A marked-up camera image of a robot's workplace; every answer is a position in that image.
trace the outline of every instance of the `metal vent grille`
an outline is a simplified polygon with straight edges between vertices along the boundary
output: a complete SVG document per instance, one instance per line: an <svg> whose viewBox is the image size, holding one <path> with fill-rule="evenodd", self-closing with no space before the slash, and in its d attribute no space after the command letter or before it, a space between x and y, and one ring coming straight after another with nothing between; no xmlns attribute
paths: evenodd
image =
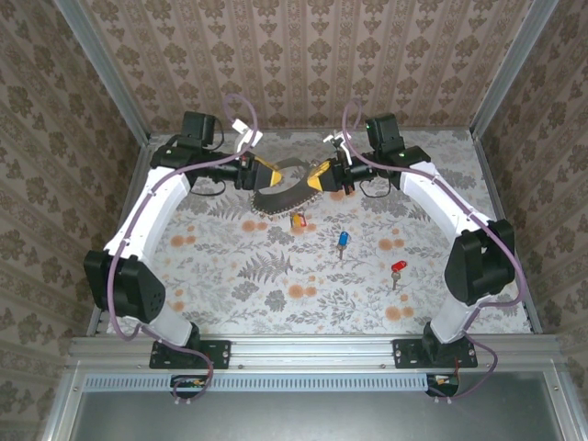
<svg viewBox="0 0 588 441"><path fill-rule="evenodd" d="M85 392L170 391L170 374L93 374L85 378ZM221 373L211 391L409 391L427 390L425 374L254 375Z"/></svg>

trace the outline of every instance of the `aluminum frame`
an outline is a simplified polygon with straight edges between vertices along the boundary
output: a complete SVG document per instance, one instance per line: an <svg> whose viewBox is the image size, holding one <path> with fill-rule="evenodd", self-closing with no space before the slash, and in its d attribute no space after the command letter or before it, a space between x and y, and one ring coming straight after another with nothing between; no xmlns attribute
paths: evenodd
<svg viewBox="0 0 588 441"><path fill-rule="evenodd" d="M232 374L317 374L386 373L396 370L391 341L407 335L208 335L204 338L232 341ZM555 335L496 334L476 339L496 351L498 372L542 372L551 404L566 441L586 440L586 421L560 345ZM74 428L83 385L88 374L169 373L167 369L149 369L153 340L138 337L130 343L114 336L75 338L66 361L65 372L51 409L43 441L69 440ZM484 372L492 356L480 351L479 367L468 372ZM449 372L452 369L416 368L401 372ZM177 370L176 374L204 374L203 370Z"/></svg>

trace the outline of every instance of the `wallpaper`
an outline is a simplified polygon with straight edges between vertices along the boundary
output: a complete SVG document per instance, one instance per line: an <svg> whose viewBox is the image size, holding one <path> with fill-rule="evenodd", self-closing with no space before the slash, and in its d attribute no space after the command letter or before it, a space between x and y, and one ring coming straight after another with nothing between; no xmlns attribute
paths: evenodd
<svg viewBox="0 0 588 441"><path fill-rule="evenodd" d="M229 93L262 128L339 126L351 97L404 127L468 126L531 0L81 3L150 130L175 132Z"/></svg>
<svg viewBox="0 0 588 441"><path fill-rule="evenodd" d="M137 151L53 3L0 2L0 439L43 426Z"/></svg>
<svg viewBox="0 0 588 441"><path fill-rule="evenodd" d="M588 403L588 2L560 1L482 143L544 330Z"/></svg>
<svg viewBox="0 0 588 441"><path fill-rule="evenodd" d="M299 158L306 164L333 156L319 131L267 133L255 153L279 164ZM407 130L407 145L431 155L447 182L481 212L492 215L471 136L461 130ZM152 147L168 136L155 136ZM227 137L229 151L234 135ZM354 135L369 152L368 136ZM299 182L302 166L283 170L277 193ZM425 211L388 181L375 179L349 196L321 194L294 210L308 225L292 227L285 216L252 211L253 192L229 184L214 198L188 195L170 220L153 259L170 306L204 334L421 334L450 295L444 270L451 246ZM199 179L198 193L222 185ZM349 244L339 258L342 231ZM397 288L390 267L405 261ZM515 283L499 300L516 296ZM472 326L477 334L528 333L522 305L484 310Z"/></svg>

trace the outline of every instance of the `red key tag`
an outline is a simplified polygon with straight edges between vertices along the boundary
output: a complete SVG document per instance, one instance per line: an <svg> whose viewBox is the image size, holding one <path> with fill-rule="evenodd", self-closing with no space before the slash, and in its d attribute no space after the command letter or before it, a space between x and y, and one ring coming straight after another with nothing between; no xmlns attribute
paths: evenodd
<svg viewBox="0 0 588 441"><path fill-rule="evenodd" d="M408 264L401 260L400 262L396 262L394 265L392 265L392 272L393 273L398 273L401 269L404 269Z"/></svg>

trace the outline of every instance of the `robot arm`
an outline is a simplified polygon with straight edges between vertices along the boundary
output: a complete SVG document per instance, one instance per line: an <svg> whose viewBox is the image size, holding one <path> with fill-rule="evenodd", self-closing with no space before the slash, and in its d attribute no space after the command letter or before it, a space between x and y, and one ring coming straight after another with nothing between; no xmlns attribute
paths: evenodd
<svg viewBox="0 0 588 441"><path fill-rule="evenodd" d="M122 251L115 273L115 311L119 317L129 316L139 320L152 333L174 345L195 350L198 350L199 344L198 327L167 305L164 285L153 273L153 255L167 223L199 177L208 177L214 182L232 181L235 188L245 190L271 187L281 179L275 167L252 153L244 153L239 159L226 164L174 175L153 193L153 186L175 170L229 156L204 148L212 143L214 123L215 118L211 115L195 112L185 114L177 145L166 144L153 155L152 169L145 186L124 224L102 252L91 251L84 260L85 273L96 306L106 310L107 273L112 257L124 240L131 219L145 196L152 194L150 203L141 215L141 222L125 240L127 246ZM234 147L238 153L246 142L251 141L253 131L238 119L233 123L233 128L240 133ZM253 146L262 136L261 131L258 131Z"/></svg>
<svg viewBox="0 0 588 441"><path fill-rule="evenodd" d="M450 192L469 207L470 214L430 179L412 173L375 170L356 157L350 157L341 133L328 137L337 150L337 157L317 166L308 179L310 187L320 191L339 191L349 194L354 183L377 176L418 202L439 226L452 244L445 270L449 290L443 306L425 326L424 347L435 358L442 345L449 345L464 335L464 325L478 306L490 296L500 293L515 278L515 270L498 246L470 218L484 222L514 250L513 228L506 220L492 221L468 204L439 174L431 158L420 147L406 148L396 119L389 114L367 121L367 135L373 153L365 156L373 162L420 170L435 176Z"/></svg>

